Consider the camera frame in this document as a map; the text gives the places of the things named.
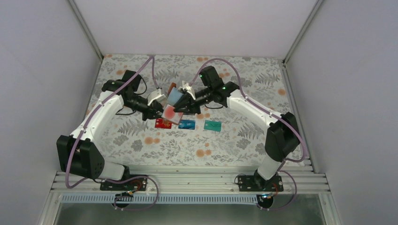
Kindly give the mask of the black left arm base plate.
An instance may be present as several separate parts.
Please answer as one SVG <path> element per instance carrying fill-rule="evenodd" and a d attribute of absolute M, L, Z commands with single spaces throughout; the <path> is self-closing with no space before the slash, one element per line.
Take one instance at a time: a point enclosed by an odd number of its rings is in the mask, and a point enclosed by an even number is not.
<path fill-rule="evenodd" d="M 122 178 L 121 181 L 104 181 L 100 185 L 101 191 L 146 191 L 148 178 L 146 175 L 130 174 L 129 177 Z"/>

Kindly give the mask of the blue credit card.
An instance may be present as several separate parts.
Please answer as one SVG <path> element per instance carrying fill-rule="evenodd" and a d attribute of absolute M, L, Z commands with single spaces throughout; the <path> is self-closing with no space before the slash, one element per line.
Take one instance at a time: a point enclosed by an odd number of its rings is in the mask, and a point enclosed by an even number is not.
<path fill-rule="evenodd" d="M 179 129 L 194 130 L 196 127 L 196 122 L 194 120 L 180 120 L 178 124 Z"/>

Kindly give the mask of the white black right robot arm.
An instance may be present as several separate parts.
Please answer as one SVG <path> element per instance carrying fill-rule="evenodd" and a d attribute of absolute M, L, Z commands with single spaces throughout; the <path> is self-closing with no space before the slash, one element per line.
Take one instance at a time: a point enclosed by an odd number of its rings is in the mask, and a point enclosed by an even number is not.
<path fill-rule="evenodd" d="M 205 88 L 194 91 L 190 85 L 183 84 L 179 90 L 182 97 L 174 105 L 175 112 L 199 114 L 201 106 L 215 102 L 247 117 L 266 132 L 265 157 L 254 175 L 259 181 L 272 179 L 300 144 L 296 117 L 290 112 L 275 112 L 245 97 L 236 83 L 224 83 L 213 66 L 202 69 L 199 77 Z"/>

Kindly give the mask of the white card with red circle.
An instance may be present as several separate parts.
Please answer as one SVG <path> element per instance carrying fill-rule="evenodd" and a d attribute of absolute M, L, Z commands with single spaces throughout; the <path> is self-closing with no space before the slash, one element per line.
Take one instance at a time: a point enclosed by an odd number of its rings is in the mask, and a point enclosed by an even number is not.
<path fill-rule="evenodd" d="M 171 122 L 173 124 L 178 125 L 183 117 L 183 113 L 175 112 L 174 109 L 175 108 L 172 105 L 169 105 L 169 104 L 165 105 L 161 117 L 165 120 L 168 120 L 169 122 Z"/>

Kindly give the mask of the teal credit card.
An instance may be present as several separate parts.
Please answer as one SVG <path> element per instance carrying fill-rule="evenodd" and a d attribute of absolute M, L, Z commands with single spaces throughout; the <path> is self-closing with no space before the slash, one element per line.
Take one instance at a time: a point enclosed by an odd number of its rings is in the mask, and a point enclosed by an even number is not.
<path fill-rule="evenodd" d="M 205 120 L 204 129 L 209 131 L 221 132 L 222 123 L 219 121 Z"/>

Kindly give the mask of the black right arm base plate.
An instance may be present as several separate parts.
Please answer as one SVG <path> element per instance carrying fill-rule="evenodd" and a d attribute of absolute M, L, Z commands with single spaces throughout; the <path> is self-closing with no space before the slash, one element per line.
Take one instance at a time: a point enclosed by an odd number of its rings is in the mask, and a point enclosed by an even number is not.
<path fill-rule="evenodd" d="M 279 175 L 269 180 L 263 180 L 253 175 L 239 174 L 234 179 L 240 192 L 282 192 L 284 191 L 282 178 Z"/>

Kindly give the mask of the red VIP credit card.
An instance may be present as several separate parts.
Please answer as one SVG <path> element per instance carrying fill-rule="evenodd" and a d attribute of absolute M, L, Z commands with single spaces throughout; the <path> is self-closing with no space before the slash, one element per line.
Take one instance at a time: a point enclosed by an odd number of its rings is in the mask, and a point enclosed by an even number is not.
<path fill-rule="evenodd" d="M 170 121 L 163 119 L 163 118 L 158 118 L 155 120 L 155 128 L 161 128 L 161 129 L 171 129 L 172 124 Z"/>

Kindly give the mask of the brown leather card holder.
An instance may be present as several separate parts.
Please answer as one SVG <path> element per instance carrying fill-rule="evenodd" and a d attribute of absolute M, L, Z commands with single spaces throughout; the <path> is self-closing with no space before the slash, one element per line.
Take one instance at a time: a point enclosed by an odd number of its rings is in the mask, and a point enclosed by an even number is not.
<path fill-rule="evenodd" d="M 183 96 L 183 93 L 176 88 L 176 83 L 172 82 L 168 90 L 166 104 L 174 106 Z"/>

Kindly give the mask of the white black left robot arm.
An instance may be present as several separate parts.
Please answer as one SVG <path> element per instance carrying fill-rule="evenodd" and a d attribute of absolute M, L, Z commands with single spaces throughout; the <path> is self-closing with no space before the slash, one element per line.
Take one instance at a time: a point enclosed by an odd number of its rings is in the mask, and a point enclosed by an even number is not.
<path fill-rule="evenodd" d="M 56 147 L 60 167 L 87 179 L 125 180 L 128 168 L 108 162 L 100 152 L 98 141 L 112 118 L 124 107 L 142 114 L 142 120 L 160 118 L 163 102 L 167 99 L 164 90 L 156 89 L 149 96 L 137 93 L 142 76 L 135 71 L 125 71 L 122 79 L 108 80 L 89 116 L 70 135 L 61 135 Z"/>

